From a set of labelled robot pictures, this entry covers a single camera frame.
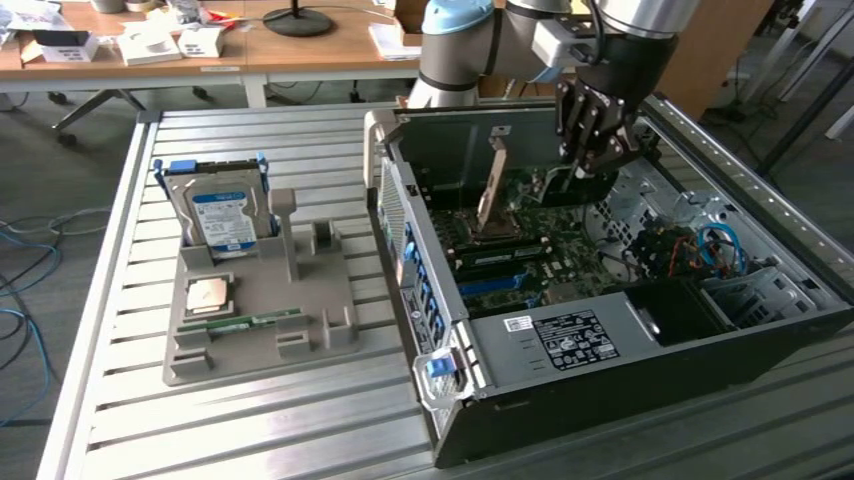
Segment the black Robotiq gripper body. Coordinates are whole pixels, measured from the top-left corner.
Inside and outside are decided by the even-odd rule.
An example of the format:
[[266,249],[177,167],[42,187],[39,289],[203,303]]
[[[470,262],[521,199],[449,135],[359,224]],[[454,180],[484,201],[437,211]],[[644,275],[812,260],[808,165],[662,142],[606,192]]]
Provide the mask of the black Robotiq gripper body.
[[654,92],[674,54],[680,37],[645,38],[630,34],[608,34],[602,61],[577,70],[584,86],[620,99],[636,111]]

